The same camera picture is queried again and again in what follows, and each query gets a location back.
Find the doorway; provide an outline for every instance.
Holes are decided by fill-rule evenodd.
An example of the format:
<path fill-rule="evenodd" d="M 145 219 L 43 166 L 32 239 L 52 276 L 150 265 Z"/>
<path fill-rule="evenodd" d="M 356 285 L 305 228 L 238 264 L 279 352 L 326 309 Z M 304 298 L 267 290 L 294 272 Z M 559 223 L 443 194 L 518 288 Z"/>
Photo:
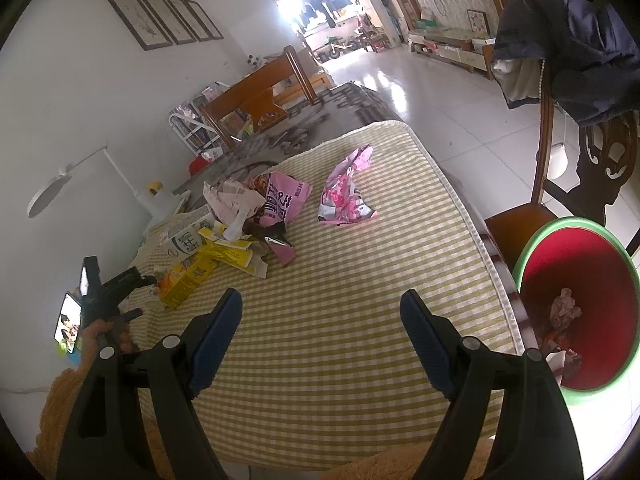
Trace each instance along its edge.
<path fill-rule="evenodd" d="M 275 0 L 280 13 L 319 62 L 362 47 L 363 30 L 382 22 L 370 0 Z"/>

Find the picture frame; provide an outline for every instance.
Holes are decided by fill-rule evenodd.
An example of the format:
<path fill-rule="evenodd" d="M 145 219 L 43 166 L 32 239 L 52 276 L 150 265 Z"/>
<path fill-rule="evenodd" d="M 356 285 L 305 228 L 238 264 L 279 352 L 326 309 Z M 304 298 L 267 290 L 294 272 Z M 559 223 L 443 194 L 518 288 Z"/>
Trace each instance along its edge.
<path fill-rule="evenodd" d="M 195 43 L 196 38 L 166 0 L 142 0 L 177 45 Z"/>
<path fill-rule="evenodd" d="M 191 13 L 196 17 L 200 25 L 202 25 L 211 33 L 214 40 L 225 39 L 220 30 L 216 27 L 216 24 L 213 23 L 209 15 L 205 12 L 205 10 L 198 2 L 194 2 L 193 0 L 185 0 L 184 3 L 191 11 Z"/>
<path fill-rule="evenodd" d="M 213 34 L 200 23 L 200 20 L 189 10 L 184 0 L 167 0 L 169 6 L 182 18 L 198 41 L 213 40 Z"/>
<path fill-rule="evenodd" d="M 486 13 L 482 10 L 467 9 L 466 15 L 469 17 L 469 23 L 471 24 L 471 30 L 476 34 L 484 36 L 490 36 L 489 22 L 486 18 Z"/>
<path fill-rule="evenodd" d="M 173 44 L 160 24 L 146 10 L 142 0 L 107 1 L 144 50 L 153 50 Z"/>

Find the trash pile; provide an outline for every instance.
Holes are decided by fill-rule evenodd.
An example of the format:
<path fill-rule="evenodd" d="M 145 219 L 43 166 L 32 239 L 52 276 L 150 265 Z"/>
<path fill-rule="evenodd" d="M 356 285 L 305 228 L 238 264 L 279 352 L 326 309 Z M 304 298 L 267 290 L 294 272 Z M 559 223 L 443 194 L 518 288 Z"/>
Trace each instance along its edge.
<path fill-rule="evenodd" d="M 371 145 L 358 148 L 335 167 L 322 190 L 319 222 L 353 224 L 376 215 L 353 183 L 353 174 L 370 166 L 372 152 Z M 281 171 L 219 186 L 205 182 L 207 205 L 183 215 L 161 235 L 160 247 L 172 266 L 167 272 L 157 269 L 159 299 L 177 308 L 219 263 L 263 279 L 269 251 L 282 266 L 289 264 L 296 250 L 286 238 L 287 225 L 311 192 L 311 184 Z"/>
<path fill-rule="evenodd" d="M 564 368 L 562 369 L 562 378 L 570 380 L 580 370 L 582 365 L 582 357 L 571 349 L 571 340 L 569 338 L 569 325 L 571 322 L 580 317 L 582 311 L 575 306 L 575 300 L 571 297 L 571 289 L 563 288 L 560 296 L 553 300 L 549 311 L 549 318 L 546 324 L 536 327 L 538 336 L 538 347 L 540 352 L 546 358 L 553 352 L 564 350 Z"/>

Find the trash bin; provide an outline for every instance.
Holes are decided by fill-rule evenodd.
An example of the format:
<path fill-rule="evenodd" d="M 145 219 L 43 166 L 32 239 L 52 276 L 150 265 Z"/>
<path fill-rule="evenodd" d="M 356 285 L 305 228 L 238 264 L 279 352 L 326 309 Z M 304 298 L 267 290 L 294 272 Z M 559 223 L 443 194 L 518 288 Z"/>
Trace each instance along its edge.
<path fill-rule="evenodd" d="M 624 377 L 638 354 L 640 282 L 615 236 L 584 218 L 549 222 L 531 237 L 513 277 L 534 327 L 562 288 L 571 289 L 582 310 L 568 329 L 582 367 L 562 380 L 567 404 L 591 399 Z"/>

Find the red object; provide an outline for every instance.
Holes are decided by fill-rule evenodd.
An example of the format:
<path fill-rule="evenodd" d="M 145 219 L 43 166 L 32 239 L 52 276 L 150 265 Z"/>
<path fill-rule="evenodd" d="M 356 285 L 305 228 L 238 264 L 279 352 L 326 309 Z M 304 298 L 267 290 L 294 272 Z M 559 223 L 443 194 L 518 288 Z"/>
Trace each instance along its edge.
<path fill-rule="evenodd" d="M 582 367 L 562 385 L 591 390 L 615 377 L 633 351 L 638 330 L 634 279 L 604 238 L 567 227 L 544 238 L 524 269 L 521 295 L 533 326 L 548 317 L 552 301 L 564 287 L 571 289 L 582 310 L 568 330 Z"/>
<path fill-rule="evenodd" d="M 202 158 L 202 155 L 198 155 L 196 158 L 193 159 L 193 162 L 189 165 L 189 174 L 191 176 L 197 175 L 202 170 L 204 170 L 204 168 L 206 168 L 208 164 L 209 163 L 206 160 L 204 160 L 204 158 Z"/>

